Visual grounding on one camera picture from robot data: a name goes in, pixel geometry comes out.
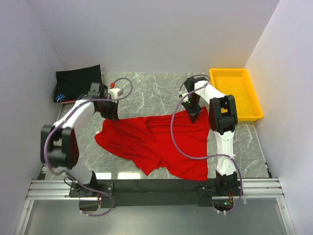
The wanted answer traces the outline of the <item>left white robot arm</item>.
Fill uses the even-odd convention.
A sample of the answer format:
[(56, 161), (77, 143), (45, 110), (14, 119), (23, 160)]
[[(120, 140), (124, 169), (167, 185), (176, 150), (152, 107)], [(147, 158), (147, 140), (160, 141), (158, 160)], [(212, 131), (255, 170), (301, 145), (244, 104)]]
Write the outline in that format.
[(78, 96), (63, 118), (41, 129), (41, 162), (49, 162), (50, 167), (60, 169), (57, 175), (65, 173), (80, 182), (80, 191), (87, 197), (97, 193), (97, 179), (95, 173), (79, 161), (76, 132), (96, 112), (103, 118), (118, 120), (117, 99), (122, 94), (123, 90), (113, 83), (110, 88), (102, 83), (92, 83), (90, 90)]

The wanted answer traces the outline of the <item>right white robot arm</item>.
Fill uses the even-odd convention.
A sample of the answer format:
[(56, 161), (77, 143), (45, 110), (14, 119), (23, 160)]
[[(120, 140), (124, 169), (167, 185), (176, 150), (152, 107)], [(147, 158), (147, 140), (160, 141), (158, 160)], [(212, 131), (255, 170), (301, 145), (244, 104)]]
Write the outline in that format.
[(219, 154), (215, 191), (219, 195), (226, 195), (238, 187), (236, 167), (232, 161), (234, 131), (238, 124), (237, 109), (234, 96), (221, 93), (207, 79), (207, 75), (187, 78), (183, 84), (187, 93), (179, 95), (184, 98), (182, 105), (192, 123), (202, 111), (200, 99), (209, 104), (209, 126), (214, 132)]

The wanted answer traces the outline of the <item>red t shirt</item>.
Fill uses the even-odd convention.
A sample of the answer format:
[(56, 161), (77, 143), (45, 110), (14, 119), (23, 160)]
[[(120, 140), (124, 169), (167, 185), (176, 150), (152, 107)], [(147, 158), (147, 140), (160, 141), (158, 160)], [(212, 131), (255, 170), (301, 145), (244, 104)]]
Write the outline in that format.
[(195, 123), (191, 123), (186, 111), (176, 113), (174, 118), (106, 119), (94, 138), (105, 150), (134, 162), (145, 175), (165, 167), (181, 179), (205, 181), (208, 166), (203, 157), (207, 155), (209, 130), (208, 112), (203, 108)]

